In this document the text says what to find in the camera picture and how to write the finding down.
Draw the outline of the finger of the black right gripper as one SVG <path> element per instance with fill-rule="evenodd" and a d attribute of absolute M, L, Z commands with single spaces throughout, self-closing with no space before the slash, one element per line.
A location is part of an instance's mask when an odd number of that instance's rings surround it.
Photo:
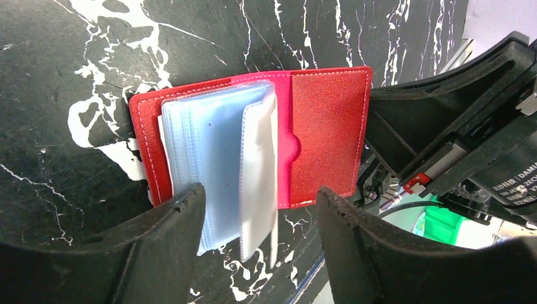
<path fill-rule="evenodd" d="M 396 177 L 416 171 L 458 131 L 536 64 L 536 47 L 512 32 L 462 66 L 415 82 L 371 91 L 365 141 Z"/>

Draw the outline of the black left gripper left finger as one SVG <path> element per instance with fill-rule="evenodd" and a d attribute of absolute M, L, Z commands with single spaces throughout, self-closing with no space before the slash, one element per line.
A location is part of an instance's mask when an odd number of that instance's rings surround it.
<path fill-rule="evenodd" d="M 2 303 L 186 303 L 205 216 L 195 183 L 68 248 L 1 243 Z"/>

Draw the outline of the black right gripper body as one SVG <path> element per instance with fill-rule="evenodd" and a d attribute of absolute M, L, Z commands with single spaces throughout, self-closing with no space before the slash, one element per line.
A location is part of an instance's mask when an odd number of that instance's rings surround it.
<path fill-rule="evenodd" d="M 399 193 L 433 195 L 441 206 L 485 223 L 490 217 L 536 222 L 536 98 L 493 100 L 448 134 L 408 177 L 390 173 L 367 146 L 357 203 L 385 204 L 390 184 Z"/>

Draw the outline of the red leather card holder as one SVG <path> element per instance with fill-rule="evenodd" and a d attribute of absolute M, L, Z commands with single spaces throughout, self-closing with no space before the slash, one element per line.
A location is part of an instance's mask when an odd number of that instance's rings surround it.
<path fill-rule="evenodd" d="M 372 70 L 275 70 L 136 94 L 129 110 L 154 206 L 205 188 L 198 255 L 240 241 L 249 260 L 282 209 L 315 203 L 320 186 L 354 192 Z"/>

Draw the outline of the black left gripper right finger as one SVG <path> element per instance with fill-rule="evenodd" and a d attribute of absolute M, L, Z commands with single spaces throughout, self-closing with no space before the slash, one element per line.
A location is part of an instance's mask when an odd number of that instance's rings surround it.
<path fill-rule="evenodd" d="M 404 231 L 328 187 L 319 231 L 335 303 L 535 303 L 536 238 L 472 250 Z"/>

